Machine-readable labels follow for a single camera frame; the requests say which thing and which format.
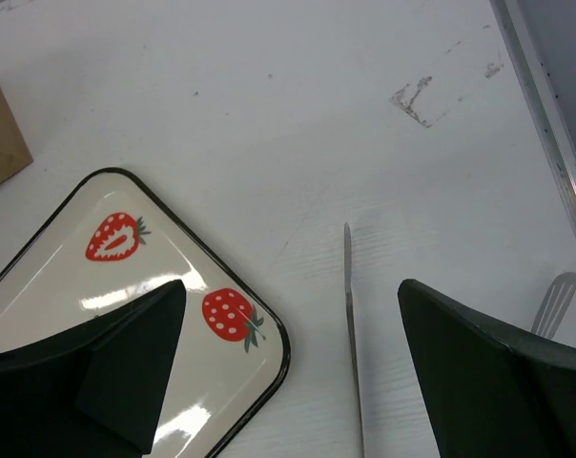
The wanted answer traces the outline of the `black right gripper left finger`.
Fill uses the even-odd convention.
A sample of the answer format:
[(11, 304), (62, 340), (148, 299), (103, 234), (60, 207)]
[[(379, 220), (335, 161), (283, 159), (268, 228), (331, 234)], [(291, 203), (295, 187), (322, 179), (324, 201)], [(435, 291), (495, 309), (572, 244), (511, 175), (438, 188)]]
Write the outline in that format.
[(182, 281), (170, 281), (0, 353), (0, 457), (150, 453), (186, 301)]

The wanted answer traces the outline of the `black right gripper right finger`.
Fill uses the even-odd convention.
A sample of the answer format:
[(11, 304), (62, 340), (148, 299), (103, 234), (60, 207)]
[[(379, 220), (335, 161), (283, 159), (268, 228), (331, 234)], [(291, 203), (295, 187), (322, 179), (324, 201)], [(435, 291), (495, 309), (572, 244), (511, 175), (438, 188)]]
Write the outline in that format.
[(576, 457), (576, 348), (413, 279), (398, 300), (442, 457)]

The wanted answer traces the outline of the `metal tongs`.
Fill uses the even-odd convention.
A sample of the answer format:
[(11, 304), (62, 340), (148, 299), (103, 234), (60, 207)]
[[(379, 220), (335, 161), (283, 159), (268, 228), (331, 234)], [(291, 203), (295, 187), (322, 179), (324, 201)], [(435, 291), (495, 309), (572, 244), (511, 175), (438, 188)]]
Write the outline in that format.
[[(357, 425), (359, 431), (360, 457), (366, 456), (365, 432), (362, 416), (360, 374), (355, 325), (354, 295), (352, 288), (352, 237), (348, 223), (343, 224), (343, 285), (345, 296), (346, 324), (350, 347), (353, 384), (355, 389)], [(550, 284), (538, 309), (530, 332), (546, 339), (552, 339), (576, 292), (576, 272), (564, 272)]]

